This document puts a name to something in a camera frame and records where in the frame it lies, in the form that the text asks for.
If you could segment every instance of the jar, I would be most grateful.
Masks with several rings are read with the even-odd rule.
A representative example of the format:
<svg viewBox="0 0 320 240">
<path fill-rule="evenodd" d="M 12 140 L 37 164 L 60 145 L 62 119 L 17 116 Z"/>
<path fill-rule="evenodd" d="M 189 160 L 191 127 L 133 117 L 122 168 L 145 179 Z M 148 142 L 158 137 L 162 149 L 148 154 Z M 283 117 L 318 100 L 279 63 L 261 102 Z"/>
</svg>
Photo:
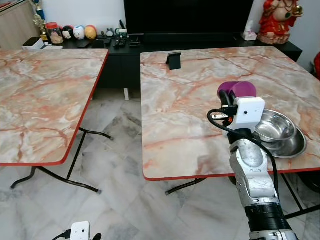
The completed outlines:
<svg viewBox="0 0 320 240">
<path fill-rule="evenodd" d="M 49 22 L 45 26 L 53 44 L 62 44 L 64 42 L 64 38 L 56 22 Z"/>
</svg>

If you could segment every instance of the red figurine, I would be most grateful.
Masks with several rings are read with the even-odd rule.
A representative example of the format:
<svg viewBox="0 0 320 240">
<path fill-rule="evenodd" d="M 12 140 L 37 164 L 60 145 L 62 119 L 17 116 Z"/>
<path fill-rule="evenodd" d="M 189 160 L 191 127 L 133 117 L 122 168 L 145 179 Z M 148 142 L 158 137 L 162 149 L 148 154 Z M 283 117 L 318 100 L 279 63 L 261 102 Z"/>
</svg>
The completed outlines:
<svg viewBox="0 0 320 240">
<path fill-rule="evenodd" d="M 261 28 L 258 39 L 265 44 L 285 44 L 303 8 L 297 5 L 299 0 L 266 0 L 264 12 L 260 20 Z"/>
</svg>

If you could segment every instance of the black phone holder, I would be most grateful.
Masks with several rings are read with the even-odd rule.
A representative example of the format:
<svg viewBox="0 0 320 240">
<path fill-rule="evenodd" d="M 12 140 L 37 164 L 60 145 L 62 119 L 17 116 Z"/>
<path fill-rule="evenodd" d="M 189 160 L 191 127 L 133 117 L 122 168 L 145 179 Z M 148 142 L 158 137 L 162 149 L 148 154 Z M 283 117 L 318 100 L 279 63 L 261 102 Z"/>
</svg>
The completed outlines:
<svg viewBox="0 0 320 240">
<path fill-rule="evenodd" d="M 168 54 L 165 64 L 169 64 L 170 70 L 181 69 L 181 52 L 172 52 Z"/>
</svg>

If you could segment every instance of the red table edge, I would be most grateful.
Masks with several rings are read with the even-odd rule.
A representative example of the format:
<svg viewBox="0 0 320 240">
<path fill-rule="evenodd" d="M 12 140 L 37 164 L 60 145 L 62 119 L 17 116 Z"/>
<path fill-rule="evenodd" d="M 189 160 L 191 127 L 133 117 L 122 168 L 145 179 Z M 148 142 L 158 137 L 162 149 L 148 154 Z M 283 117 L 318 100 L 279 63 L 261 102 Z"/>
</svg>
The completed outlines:
<svg viewBox="0 0 320 240">
<path fill-rule="evenodd" d="M 302 173 L 302 172 L 312 172 L 320 171 L 320 167 L 316 168 L 304 168 L 304 169 L 290 169 L 290 170 L 278 170 L 278 174 L 293 174 L 293 173 Z M 223 177 L 234 177 L 234 173 L 225 173 L 225 174 L 210 174 L 210 175 L 195 175 L 195 176 L 173 176 L 173 177 L 156 177 L 149 178 L 143 173 L 144 179 L 147 181 L 168 181 L 168 180 L 183 180 L 183 179 L 206 179 L 206 178 L 223 178 Z"/>
<path fill-rule="evenodd" d="M 68 147 L 68 149 L 66 150 L 64 157 L 63 157 L 60 161 L 54 161 L 54 162 L 43 162 L 43 163 L 41 163 L 41 162 L 40 162 L 40 163 L 36 163 L 36 162 L 34 162 L 34 163 L 32 163 L 32 162 L 30 162 L 30 163 L 27 163 L 27 162 L 21 162 L 21 163 L 8 162 L 8 163 L 0 163 L 0 167 L 6 167 L 6 166 L 12 166 L 12 167 L 21 167 L 21 166 L 30 166 L 30 167 L 31 167 L 31 166 L 56 166 L 56 165 L 61 165 L 61 164 L 65 163 L 65 161 L 67 160 L 68 155 L 69 155 L 69 153 L 70 153 L 70 150 L 71 150 L 71 148 L 72 148 L 72 146 L 73 146 L 73 144 L 74 144 L 74 141 L 75 141 L 75 139 L 76 139 L 77 133 L 78 133 L 79 128 L 80 128 L 80 125 L 81 125 L 81 123 L 82 123 L 82 121 L 83 121 L 83 119 L 84 119 L 84 117 L 85 117 L 86 111 L 87 111 L 87 109 L 88 109 L 88 107 L 89 107 L 90 100 L 91 100 L 92 96 L 93 96 L 94 93 L 95 93 L 96 87 L 97 87 L 98 82 L 99 82 L 99 80 L 100 80 L 101 73 L 102 73 L 102 71 L 103 71 L 103 69 L 104 69 L 104 67 L 105 67 L 106 62 L 107 62 L 108 56 L 109 56 L 109 50 L 108 50 L 108 52 L 107 52 L 107 54 L 106 54 L 106 56 L 105 56 L 105 58 L 104 58 L 104 61 L 103 61 L 103 64 L 102 64 L 102 66 L 101 66 L 99 75 L 98 75 L 98 77 L 96 78 L 96 81 L 95 81 L 95 83 L 94 83 L 94 86 L 93 86 L 93 88 L 92 88 L 92 91 L 91 91 L 91 93 L 90 93 L 90 96 L 89 96 L 89 98 L 88 98 L 88 100 L 87 100 L 87 102 L 86 102 L 86 105 L 85 105 L 84 109 L 83 109 L 83 113 L 82 113 L 82 115 L 81 115 L 81 117 L 80 117 L 80 120 L 79 120 L 79 122 L 78 122 L 78 124 L 77 124 L 77 126 L 76 126 L 76 128 L 75 128 L 75 130 L 74 130 L 74 134 L 73 134 L 73 136 L 72 136 L 72 138 L 71 138 L 69 147 Z"/>
</svg>

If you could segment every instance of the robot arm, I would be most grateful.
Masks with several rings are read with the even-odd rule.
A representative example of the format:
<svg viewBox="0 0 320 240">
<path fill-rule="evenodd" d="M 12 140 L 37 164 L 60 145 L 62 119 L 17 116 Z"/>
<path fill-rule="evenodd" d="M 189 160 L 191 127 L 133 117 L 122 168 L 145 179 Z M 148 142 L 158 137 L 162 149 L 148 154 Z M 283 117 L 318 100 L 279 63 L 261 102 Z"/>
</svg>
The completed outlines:
<svg viewBox="0 0 320 240">
<path fill-rule="evenodd" d="M 249 219 L 250 239 L 297 240 L 284 217 L 275 185 L 268 173 L 267 154 L 254 143 L 256 140 L 252 140 L 255 127 L 261 120 L 265 101 L 255 97 L 254 92 L 249 96 L 245 96 L 244 92 L 239 91 L 239 85 L 238 88 L 233 85 L 230 90 L 220 86 L 218 95 L 221 108 L 209 111 L 208 119 L 215 126 L 229 132 L 224 134 L 231 145 L 230 165 L 235 173 L 242 206 Z M 217 124 L 217 120 L 223 120 L 223 126 Z"/>
</svg>

